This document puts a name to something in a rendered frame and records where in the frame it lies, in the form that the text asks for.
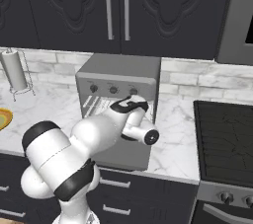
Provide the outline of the grey toaster oven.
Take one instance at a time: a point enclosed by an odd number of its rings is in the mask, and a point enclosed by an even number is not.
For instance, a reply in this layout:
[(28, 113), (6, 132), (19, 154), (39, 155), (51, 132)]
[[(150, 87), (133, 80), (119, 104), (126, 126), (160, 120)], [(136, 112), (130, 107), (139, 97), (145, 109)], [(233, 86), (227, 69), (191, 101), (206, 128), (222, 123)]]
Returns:
[[(94, 53), (75, 75), (80, 108), (88, 96), (121, 100), (130, 95), (131, 88), (136, 88), (139, 96), (148, 103), (154, 102), (156, 119), (160, 67), (161, 59), (158, 57)], [(95, 93), (90, 90), (93, 84), (98, 86)], [(118, 87), (117, 93), (110, 93), (112, 86)]]

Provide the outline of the grey toaster oven door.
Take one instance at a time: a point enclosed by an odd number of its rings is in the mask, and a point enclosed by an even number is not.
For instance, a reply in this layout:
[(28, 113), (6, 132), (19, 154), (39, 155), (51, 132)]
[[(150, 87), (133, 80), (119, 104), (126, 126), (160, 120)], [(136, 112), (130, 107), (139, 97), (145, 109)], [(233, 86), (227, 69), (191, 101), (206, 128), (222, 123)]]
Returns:
[(111, 148), (97, 153), (93, 159), (99, 166), (128, 171), (144, 171), (148, 167), (151, 146), (159, 139), (156, 129), (139, 128), (122, 135)]

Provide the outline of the dark upper cupboard door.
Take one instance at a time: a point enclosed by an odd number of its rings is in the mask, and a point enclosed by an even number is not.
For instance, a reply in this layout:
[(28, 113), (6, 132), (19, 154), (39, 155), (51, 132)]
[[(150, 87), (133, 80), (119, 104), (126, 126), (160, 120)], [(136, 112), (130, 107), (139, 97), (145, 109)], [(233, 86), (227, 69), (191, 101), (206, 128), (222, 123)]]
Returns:
[(122, 53), (212, 60), (229, 0), (129, 0), (125, 40), (125, 0), (121, 0)]
[(30, 0), (0, 0), (0, 46), (40, 47)]
[(114, 39), (108, 39), (106, 0), (30, 0), (42, 49), (118, 53), (120, 0), (112, 0)]

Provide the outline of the yellow plate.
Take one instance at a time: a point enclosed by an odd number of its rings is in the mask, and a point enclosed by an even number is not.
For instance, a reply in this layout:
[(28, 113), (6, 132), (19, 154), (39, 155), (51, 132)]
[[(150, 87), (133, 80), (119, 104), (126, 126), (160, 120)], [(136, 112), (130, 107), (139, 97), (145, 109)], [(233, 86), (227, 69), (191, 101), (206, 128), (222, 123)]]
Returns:
[(10, 110), (0, 108), (0, 130), (10, 124), (13, 119), (13, 114)]

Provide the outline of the grey microwave oven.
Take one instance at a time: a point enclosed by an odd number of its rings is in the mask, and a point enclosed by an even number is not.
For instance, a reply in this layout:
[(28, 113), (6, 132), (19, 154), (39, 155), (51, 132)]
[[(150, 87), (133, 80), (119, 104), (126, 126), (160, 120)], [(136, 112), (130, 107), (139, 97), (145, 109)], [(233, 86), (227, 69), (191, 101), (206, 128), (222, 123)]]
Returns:
[(253, 66), (253, 0), (230, 0), (216, 61)]

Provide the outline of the dark drawer front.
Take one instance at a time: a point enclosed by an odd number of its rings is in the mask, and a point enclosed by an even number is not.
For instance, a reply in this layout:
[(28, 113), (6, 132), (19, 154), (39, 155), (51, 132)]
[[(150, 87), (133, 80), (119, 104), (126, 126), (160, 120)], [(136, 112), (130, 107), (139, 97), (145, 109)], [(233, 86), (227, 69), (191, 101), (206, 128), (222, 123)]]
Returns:
[(29, 167), (29, 161), (24, 157), (0, 154), (0, 186), (9, 186), (8, 191), (0, 191), (11, 198), (27, 199), (21, 188), (21, 176)]
[(134, 196), (179, 205), (191, 204), (196, 195), (196, 185), (106, 170), (101, 170), (100, 173), (101, 177), (106, 180), (123, 183), (131, 182), (129, 188), (112, 187), (99, 184), (98, 189), (102, 192), (102, 194), (106, 195)]
[(60, 213), (60, 207), (55, 198), (51, 199), (21, 199), (0, 194), (0, 209), (14, 212), (26, 212), (24, 218), (0, 213), (0, 217), (14, 219), (25, 224), (51, 224)]
[[(191, 204), (179, 205), (133, 196), (102, 195), (95, 192), (89, 192), (87, 199), (101, 224), (189, 224), (191, 215)], [(103, 204), (117, 209), (131, 209), (130, 216), (104, 211)]]

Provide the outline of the black and grey stove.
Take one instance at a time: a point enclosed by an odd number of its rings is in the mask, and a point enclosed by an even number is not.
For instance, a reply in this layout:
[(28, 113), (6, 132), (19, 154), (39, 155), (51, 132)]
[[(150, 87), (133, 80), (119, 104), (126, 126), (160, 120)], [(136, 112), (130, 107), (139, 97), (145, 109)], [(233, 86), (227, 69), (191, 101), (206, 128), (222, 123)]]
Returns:
[[(253, 106), (194, 102), (200, 183), (191, 224), (227, 224), (203, 211), (210, 204), (226, 213), (253, 220)], [(222, 192), (233, 201), (220, 200)]]

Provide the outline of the white paper towel roll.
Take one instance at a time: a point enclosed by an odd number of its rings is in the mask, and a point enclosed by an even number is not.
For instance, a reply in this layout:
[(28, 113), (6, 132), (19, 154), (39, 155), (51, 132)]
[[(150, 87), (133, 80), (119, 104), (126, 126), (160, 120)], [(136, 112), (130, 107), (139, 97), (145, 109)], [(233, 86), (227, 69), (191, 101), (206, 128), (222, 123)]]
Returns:
[(1, 63), (11, 87), (15, 91), (21, 91), (27, 88), (27, 80), (21, 64), (19, 52), (3, 51), (1, 53)]

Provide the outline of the grey stove knob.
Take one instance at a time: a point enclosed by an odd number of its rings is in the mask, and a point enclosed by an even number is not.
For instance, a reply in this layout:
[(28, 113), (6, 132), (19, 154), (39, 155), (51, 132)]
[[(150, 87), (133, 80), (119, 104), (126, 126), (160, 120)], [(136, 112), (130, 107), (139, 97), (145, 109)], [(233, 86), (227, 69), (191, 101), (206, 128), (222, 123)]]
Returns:
[(252, 207), (253, 207), (253, 195), (246, 196), (246, 197), (244, 198), (244, 202), (245, 202), (245, 204), (246, 204), (249, 208), (252, 208)]
[(233, 201), (233, 194), (230, 192), (222, 192), (220, 194), (220, 200), (225, 204), (230, 204)]

